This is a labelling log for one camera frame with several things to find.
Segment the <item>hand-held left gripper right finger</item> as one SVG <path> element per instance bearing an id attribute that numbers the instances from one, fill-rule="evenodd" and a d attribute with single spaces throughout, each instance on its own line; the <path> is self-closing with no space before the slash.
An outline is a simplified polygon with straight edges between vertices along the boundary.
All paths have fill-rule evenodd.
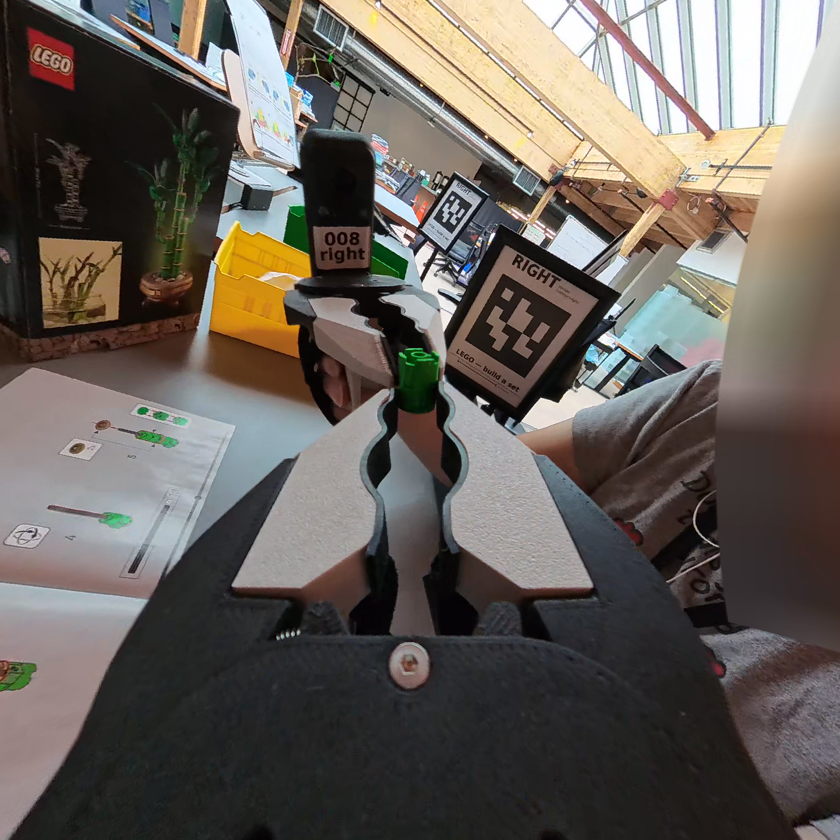
<path id="1" fill-rule="evenodd" d="M 437 557 L 425 577 L 434 630 L 470 634 L 493 603 L 521 607 L 594 592 L 534 453 L 441 383 L 442 499 Z"/>

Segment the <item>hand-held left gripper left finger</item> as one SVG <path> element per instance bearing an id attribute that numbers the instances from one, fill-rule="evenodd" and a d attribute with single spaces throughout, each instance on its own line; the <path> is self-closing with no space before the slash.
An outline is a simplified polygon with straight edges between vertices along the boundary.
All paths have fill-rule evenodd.
<path id="1" fill-rule="evenodd" d="M 388 635 L 396 607 L 380 484 L 392 467 L 393 389 L 295 459 L 233 581 L 240 595 L 330 602 L 351 629 Z"/>

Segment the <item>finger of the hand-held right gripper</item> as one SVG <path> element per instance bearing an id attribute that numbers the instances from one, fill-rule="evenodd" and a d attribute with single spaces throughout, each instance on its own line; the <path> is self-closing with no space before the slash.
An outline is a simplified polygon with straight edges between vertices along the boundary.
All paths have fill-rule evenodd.
<path id="1" fill-rule="evenodd" d="M 456 402 L 443 381 L 436 408 L 416 415 L 397 404 L 396 329 L 385 298 L 315 298 L 316 366 L 328 355 L 344 365 L 351 404 L 345 417 L 313 446 L 319 472 L 340 487 L 378 487 L 391 468 L 390 446 L 399 437 L 445 487 L 459 486 L 459 440 L 453 435 Z"/>
<path id="2" fill-rule="evenodd" d="M 436 353 L 437 378 L 445 376 L 447 346 L 439 301 L 425 291 L 395 291 L 385 296 L 385 314 L 395 324 L 398 351 L 423 350 Z"/>

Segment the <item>green cylinder toy brick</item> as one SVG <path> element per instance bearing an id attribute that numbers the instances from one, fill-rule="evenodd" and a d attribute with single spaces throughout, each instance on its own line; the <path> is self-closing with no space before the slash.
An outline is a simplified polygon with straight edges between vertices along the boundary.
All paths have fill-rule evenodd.
<path id="1" fill-rule="evenodd" d="M 437 352 L 406 348 L 398 354 L 396 398 L 401 411 L 416 415 L 431 413 L 437 404 L 438 384 Z"/>

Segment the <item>person's right forearm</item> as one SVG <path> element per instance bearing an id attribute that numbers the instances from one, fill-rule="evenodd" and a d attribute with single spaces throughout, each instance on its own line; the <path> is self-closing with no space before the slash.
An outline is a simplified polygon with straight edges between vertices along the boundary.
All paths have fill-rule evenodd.
<path id="1" fill-rule="evenodd" d="M 581 472 L 576 463 L 573 424 L 573 418 L 568 418 L 562 422 L 541 429 L 534 429 L 530 432 L 519 434 L 518 440 L 526 445 L 535 455 L 548 458 L 577 487 L 588 494 L 590 489 L 586 481 L 581 477 Z"/>

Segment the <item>grey desk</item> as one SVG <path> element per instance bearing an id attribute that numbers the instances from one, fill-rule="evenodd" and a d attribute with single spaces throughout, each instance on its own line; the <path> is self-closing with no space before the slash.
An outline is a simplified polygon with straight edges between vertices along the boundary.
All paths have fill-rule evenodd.
<path id="1" fill-rule="evenodd" d="M 195 541 L 282 459 L 327 430 L 300 371 L 284 354 L 209 329 L 214 268 L 197 331 L 126 350 L 83 353 L 35 368 L 235 426 L 197 518 Z M 432 477 L 401 439 L 381 484 L 399 592 L 392 631 L 434 632 L 422 578 L 434 557 Z M 36 664 L 47 688 L 2 693 L 2 838 L 8 838 L 66 757 L 112 657 L 144 601 L 2 583 L 2 659 Z"/>

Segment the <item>person's right hand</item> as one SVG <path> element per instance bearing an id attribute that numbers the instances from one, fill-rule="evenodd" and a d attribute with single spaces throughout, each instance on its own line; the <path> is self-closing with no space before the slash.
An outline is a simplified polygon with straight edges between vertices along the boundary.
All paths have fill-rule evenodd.
<path id="1" fill-rule="evenodd" d="M 325 355 L 320 361 L 322 371 L 322 387 L 331 404 L 339 413 L 351 404 L 350 384 L 344 365 L 334 358 Z"/>

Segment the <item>green plastic bin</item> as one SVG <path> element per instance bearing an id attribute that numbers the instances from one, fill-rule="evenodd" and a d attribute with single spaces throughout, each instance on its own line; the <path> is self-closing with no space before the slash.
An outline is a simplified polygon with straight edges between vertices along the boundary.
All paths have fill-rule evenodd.
<path id="1" fill-rule="evenodd" d="M 289 206 L 282 241 L 304 254 L 309 253 L 305 207 L 303 205 Z M 404 280 L 407 268 L 408 261 L 405 258 L 385 247 L 379 241 L 375 240 L 372 243 L 371 271 L 373 274 L 398 277 Z"/>

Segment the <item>yellow plastic bin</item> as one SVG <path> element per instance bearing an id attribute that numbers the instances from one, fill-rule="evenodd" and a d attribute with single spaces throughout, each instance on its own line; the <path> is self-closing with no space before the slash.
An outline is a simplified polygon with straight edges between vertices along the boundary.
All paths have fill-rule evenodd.
<path id="1" fill-rule="evenodd" d="M 298 358 L 299 328 L 287 322 L 284 299 L 309 276 L 308 255 L 234 222 L 214 265 L 210 330 Z"/>

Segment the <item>framed marker sign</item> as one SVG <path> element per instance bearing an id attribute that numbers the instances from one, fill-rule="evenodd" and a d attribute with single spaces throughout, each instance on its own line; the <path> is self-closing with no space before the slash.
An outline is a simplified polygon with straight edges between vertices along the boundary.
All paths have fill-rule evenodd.
<path id="1" fill-rule="evenodd" d="M 564 392 L 617 293 L 499 227 L 448 322 L 445 379 L 522 420 Z"/>
<path id="2" fill-rule="evenodd" d="M 419 234 L 438 252 L 447 254 L 488 197 L 488 193 L 477 184 L 454 172 L 423 216 L 418 227 Z"/>

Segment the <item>clipboard with printed sheet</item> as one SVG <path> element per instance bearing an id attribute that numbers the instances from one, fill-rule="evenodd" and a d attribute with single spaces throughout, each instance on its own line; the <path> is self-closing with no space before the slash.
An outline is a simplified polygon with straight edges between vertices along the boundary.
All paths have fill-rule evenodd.
<path id="1" fill-rule="evenodd" d="M 269 17 L 255 1 L 227 1 L 236 51 L 223 52 L 231 102 L 238 108 L 238 142 L 245 154 L 286 172 L 299 167 L 297 125 Z"/>

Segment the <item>person in grey shirt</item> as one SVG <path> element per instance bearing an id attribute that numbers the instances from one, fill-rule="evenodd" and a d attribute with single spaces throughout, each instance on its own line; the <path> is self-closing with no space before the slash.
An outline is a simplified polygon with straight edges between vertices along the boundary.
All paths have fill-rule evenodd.
<path id="1" fill-rule="evenodd" d="M 728 619 L 715 440 L 721 362 L 707 361 L 574 416 L 591 499 L 668 581 L 698 631 L 741 739 L 800 830 L 838 838 L 838 653 Z"/>

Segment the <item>toy instruction booklet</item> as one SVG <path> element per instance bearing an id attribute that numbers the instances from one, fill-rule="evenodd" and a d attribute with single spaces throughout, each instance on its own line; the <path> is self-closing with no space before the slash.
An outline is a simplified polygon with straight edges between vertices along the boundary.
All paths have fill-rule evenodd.
<path id="1" fill-rule="evenodd" d="M 182 557 L 234 432 L 38 368 L 2 387 L 2 838 Z"/>

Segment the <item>black toy set box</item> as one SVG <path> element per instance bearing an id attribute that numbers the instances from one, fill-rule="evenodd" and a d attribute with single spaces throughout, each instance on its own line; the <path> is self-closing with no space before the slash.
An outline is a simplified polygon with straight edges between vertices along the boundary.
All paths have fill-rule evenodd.
<path id="1" fill-rule="evenodd" d="M 1 3 L 1 333 L 28 362 L 198 326 L 239 111 L 59 2 Z"/>

